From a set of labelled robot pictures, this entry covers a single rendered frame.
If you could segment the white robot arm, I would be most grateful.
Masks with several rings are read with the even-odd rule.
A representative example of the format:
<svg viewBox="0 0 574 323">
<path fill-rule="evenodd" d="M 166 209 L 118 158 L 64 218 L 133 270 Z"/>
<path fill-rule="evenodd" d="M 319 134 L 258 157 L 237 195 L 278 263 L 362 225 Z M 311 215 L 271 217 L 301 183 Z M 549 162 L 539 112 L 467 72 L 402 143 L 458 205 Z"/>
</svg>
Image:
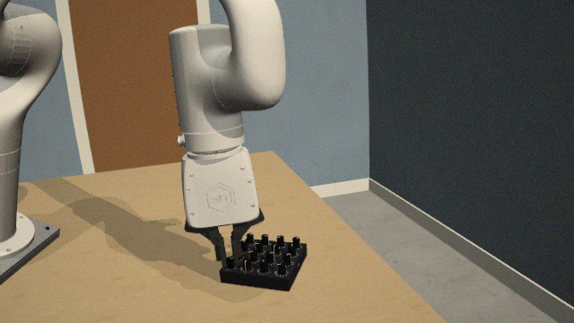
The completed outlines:
<svg viewBox="0 0 574 323">
<path fill-rule="evenodd" d="M 169 33 L 181 136 L 194 154 L 244 144 L 241 111 L 275 106 L 283 96 L 286 59 L 275 0 L 219 0 L 229 26 L 198 24 Z M 32 221 L 17 212 L 24 119 L 54 76 L 63 41 L 39 9 L 0 0 L 0 261 L 34 240 Z M 15 216 L 17 221 L 15 224 Z"/>
</svg>

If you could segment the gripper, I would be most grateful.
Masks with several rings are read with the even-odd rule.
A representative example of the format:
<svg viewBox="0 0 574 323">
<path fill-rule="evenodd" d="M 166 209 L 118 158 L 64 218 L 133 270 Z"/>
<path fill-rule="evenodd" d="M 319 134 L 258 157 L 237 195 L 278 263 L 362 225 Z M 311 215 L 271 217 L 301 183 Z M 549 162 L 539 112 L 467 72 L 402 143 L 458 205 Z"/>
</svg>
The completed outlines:
<svg viewBox="0 0 574 323">
<path fill-rule="evenodd" d="M 185 231 L 200 233 L 210 240 L 216 260 L 226 268 L 224 240 L 218 227 L 232 225 L 234 266 L 239 266 L 239 258 L 243 258 L 242 237 L 251 226 L 265 219 L 258 203 L 248 149 L 239 145 L 225 153 L 187 152 L 182 157 L 181 179 L 187 218 Z"/>
</svg>

